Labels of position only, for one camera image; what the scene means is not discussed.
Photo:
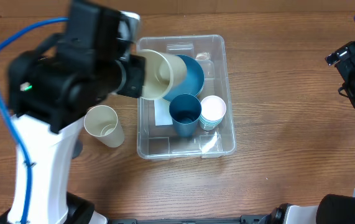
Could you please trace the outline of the dark blue bowl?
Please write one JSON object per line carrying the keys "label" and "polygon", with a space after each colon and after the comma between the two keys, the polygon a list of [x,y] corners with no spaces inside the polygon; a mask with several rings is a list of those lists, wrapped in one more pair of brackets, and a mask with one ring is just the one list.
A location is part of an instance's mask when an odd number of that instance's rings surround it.
{"label": "dark blue bowl", "polygon": [[189,94],[197,96],[203,89],[205,74],[201,65],[193,58],[187,55],[178,55],[187,66],[187,76],[181,84],[173,87],[163,99],[172,101],[176,96]]}

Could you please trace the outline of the clear plastic storage container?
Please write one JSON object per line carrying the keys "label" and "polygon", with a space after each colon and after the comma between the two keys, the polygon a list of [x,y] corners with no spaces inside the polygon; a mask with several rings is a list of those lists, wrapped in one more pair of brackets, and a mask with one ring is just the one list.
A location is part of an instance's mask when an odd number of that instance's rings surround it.
{"label": "clear plastic storage container", "polygon": [[143,159],[177,157],[221,157],[236,150],[234,120],[229,89],[224,39],[220,35],[143,37],[137,49],[151,49],[195,59],[205,74],[205,83],[198,95],[203,99],[216,95],[226,103],[223,120],[211,131],[197,128],[190,138],[180,137],[172,125],[156,126],[154,101],[139,99],[137,103],[137,153]]}

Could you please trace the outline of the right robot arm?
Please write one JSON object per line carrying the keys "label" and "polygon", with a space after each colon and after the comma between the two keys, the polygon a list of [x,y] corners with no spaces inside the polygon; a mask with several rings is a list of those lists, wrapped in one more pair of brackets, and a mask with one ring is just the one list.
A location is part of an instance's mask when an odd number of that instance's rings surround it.
{"label": "right robot arm", "polygon": [[[350,41],[325,58],[334,65],[344,82],[339,92],[355,109],[355,41]],[[355,223],[355,189],[351,197],[328,194],[319,205],[301,207],[281,204],[259,223]]]}

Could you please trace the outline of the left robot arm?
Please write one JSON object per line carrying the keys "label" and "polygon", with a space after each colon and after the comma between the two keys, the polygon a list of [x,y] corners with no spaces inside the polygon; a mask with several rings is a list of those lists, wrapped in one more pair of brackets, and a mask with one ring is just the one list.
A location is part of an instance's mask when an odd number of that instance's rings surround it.
{"label": "left robot arm", "polygon": [[[8,99],[0,114],[16,142],[16,187],[0,223],[108,223],[92,202],[68,192],[70,164],[88,110],[109,95],[139,98],[143,57],[131,54],[140,16],[73,1],[54,33],[8,68]],[[27,29],[0,44],[0,51]]]}

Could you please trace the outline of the mint green small cup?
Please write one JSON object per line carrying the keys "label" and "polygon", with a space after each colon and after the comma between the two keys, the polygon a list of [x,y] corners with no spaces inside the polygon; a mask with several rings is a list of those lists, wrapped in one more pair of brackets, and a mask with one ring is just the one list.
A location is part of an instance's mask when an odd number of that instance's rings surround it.
{"label": "mint green small cup", "polygon": [[220,123],[221,121],[215,121],[213,123],[209,123],[207,121],[203,121],[200,120],[200,127],[205,130],[205,131],[211,131],[213,130],[215,127],[217,127],[217,125]]}

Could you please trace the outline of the dark blue tall cup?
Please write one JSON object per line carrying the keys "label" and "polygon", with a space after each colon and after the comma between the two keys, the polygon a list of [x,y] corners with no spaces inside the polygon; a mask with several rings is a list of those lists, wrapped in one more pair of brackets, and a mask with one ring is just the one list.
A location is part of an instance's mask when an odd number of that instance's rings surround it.
{"label": "dark blue tall cup", "polygon": [[194,134],[200,119],[202,107],[199,99],[190,94],[176,96],[169,105],[173,128],[184,138]]}

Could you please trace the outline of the beige tall cup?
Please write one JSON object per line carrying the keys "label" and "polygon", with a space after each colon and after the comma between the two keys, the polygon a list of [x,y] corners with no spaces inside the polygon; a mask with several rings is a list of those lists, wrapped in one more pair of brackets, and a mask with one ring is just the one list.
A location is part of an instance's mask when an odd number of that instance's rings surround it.
{"label": "beige tall cup", "polygon": [[181,84],[187,77],[187,66],[177,55],[151,49],[137,51],[145,58],[145,78],[141,97],[145,100],[158,100]]}
{"label": "beige tall cup", "polygon": [[119,147],[124,142],[124,131],[117,113],[110,106],[92,107],[84,118],[87,133],[108,147]]}

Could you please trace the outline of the pink small cup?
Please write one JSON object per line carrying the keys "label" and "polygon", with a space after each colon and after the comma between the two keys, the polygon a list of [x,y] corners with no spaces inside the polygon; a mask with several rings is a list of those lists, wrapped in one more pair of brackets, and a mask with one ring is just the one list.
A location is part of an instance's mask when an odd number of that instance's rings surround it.
{"label": "pink small cup", "polygon": [[209,120],[217,120],[226,114],[226,103],[216,95],[210,95],[201,101],[201,114]]}

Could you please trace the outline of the light blue small cup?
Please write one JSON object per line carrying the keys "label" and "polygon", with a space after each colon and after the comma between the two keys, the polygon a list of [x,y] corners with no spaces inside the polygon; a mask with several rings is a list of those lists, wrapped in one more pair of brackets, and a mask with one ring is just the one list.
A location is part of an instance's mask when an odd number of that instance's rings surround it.
{"label": "light blue small cup", "polygon": [[209,120],[206,119],[202,114],[200,115],[200,121],[206,125],[210,125],[210,126],[216,126],[218,125],[221,121],[223,120],[223,117],[221,117],[220,119],[217,120]]}

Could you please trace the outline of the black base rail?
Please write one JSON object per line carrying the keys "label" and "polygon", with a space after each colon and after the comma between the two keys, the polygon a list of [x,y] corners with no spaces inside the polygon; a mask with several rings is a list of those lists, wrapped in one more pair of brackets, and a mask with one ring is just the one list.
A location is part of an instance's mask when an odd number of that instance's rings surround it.
{"label": "black base rail", "polygon": [[241,215],[237,218],[194,218],[194,219],[159,219],[159,220],[136,220],[114,219],[108,220],[108,224],[257,224],[265,223],[270,215]]}

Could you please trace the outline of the white label in container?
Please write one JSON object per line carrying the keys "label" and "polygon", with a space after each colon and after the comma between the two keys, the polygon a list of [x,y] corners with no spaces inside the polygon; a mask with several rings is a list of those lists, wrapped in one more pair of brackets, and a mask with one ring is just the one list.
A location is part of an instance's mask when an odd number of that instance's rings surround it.
{"label": "white label in container", "polygon": [[170,102],[164,99],[154,101],[155,125],[172,125],[172,117],[169,112]]}

